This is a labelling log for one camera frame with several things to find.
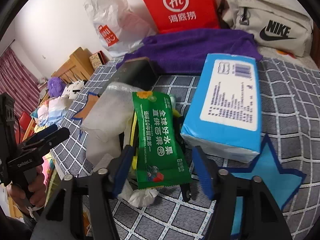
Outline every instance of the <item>human hand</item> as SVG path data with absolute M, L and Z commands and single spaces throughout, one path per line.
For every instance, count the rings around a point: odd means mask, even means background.
M 30 203 L 36 207 L 42 207 L 45 204 L 46 200 L 46 186 L 44 184 L 44 174 L 42 173 L 42 166 L 37 166 L 36 171 L 38 176 L 35 180 L 28 186 L 30 192 L 34 192 L 30 198 Z M 19 209 L 29 215 L 29 211 L 26 206 L 23 204 L 23 199 L 26 197 L 25 192 L 18 186 L 14 184 L 9 184 L 7 186 L 7 191 L 12 197 L 14 202 L 18 205 Z

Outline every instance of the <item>blue box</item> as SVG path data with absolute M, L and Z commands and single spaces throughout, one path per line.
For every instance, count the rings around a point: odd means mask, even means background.
M 256 60 L 208 54 L 181 136 L 206 154 L 248 163 L 260 153 L 260 133 Z

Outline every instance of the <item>curtain rod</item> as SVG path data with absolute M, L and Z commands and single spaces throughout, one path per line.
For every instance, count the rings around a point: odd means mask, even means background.
M 9 48 L 10 45 L 11 45 L 12 43 L 14 43 L 15 41 L 16 41 L 16 39 L 13 39 L 13 41 L 10 42 L 10 44 L 5 48 L 5 50 L 2 52 L 2 54 L 0 55 L 0 57 L 4 54 L 4 52 L 7 50 L 7 48 Z

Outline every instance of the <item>purple plush toy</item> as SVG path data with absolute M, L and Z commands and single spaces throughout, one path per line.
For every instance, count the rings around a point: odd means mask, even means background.
M 66 84 L 59 77 L 50 78 L 48 81 L 49 96 L 51 98 L 60 97 L 64 91 Z

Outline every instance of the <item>green wet wipes package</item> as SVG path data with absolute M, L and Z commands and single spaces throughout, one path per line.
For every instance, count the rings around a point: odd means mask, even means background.
M 175 139 L 172 105 L 164 93 L 132 93 L 139 124 L 138 188 L 172 186 L 191 181 L 188 165 Z

